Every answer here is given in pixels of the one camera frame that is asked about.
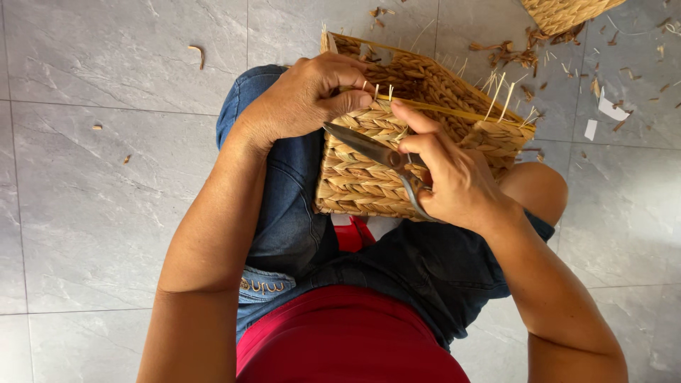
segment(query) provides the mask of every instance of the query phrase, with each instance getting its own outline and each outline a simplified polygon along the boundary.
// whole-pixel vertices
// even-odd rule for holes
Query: jeans
[[[285,70],[254,67],[236,80],[217,121],[219,148],[238,115]],[[454,338],[467,336],[466,327],[490,299],[510,295],[484,239],[453,225],[404,219],[358,253],[339,251],[330,216],[312,209],[322,149],[320,129],[277,140],[268,155],[262,205],[241,280],[237,341],[283,303],[314,288],[346,284],[412,306],[449,350]],[[548,241],[553,227],[525,214]]]

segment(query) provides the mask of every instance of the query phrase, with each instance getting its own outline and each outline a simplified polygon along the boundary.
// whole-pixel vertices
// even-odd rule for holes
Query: floor
[[[534,25],[518,0],[367,4],[2,0],[0,382],[134,380],[165,250],[216,158],[216,114],[239,73],[315,55],[326,23],[466,63],[475,84],[490,74],[488,53],[468,45],[523,46]],[[377,5],[396,14],[371,29]],[[680,13],[676,0],[628,0],[589,22],[581,45],[540,48],[537,77],[521,82],[546,113],[528,146],[570,187],[550,245],[598,302],[632,382],[681,381],[681,85],[660,93],[681,80],[681,35],[657,27]],[[205,48],[202,71],[193,44]],[[561,63],[590,77],[598,68],[606,97],[635,111],[624,126],[614,132],[591,78],[569,78]],[[485,307],[452,350],[472,382],[526,381],[510,298]]]

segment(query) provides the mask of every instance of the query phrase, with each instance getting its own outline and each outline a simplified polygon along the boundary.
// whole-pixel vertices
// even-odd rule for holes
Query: jeans pocket
[[[296,280],[282,273],[269,273],[244,266],[239,289],[239,303],[271,301],[296,287]]]

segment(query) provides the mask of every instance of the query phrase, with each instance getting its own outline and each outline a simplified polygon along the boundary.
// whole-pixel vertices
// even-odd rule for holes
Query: scissor blade
[[[325,122],[324,129],[333,135],[333,137],[338,138],[342,143],[355,149],[362,155],[373,159],[379,164],[391,167],[388,161],[390,153],[394,152],[391,148],[386,147],[371,137],[355,132],[344,126]]]

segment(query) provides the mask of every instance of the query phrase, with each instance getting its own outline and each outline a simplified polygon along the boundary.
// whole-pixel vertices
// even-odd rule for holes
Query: leg
[[[267,65],[254,67],[237,78],[218,118],[219,148],[239,114],[284,71],[283,67]],[[278,140],[268,155],[263,200],[246,260],[240,303],[270,301],[292,289],[297,278],[337,251],[328,216],[314,214],[311,208],[322,149],[320,130]],[[272,291],[270,285],[282,287]]]
[[[555,170],[537,162],[513,167],[499,183],[501,191],[535,217],[555,226],[567,205],[567,184]]]
[[[522,164],[501,189],[526,207],[530,223],[548,241],[567,201],[563,178],[543,164]],[[404,220],[363,253],[366,262],[408,286],[447,344],[466,336],[490,299],[510,295],[485,240],[453,225]]]

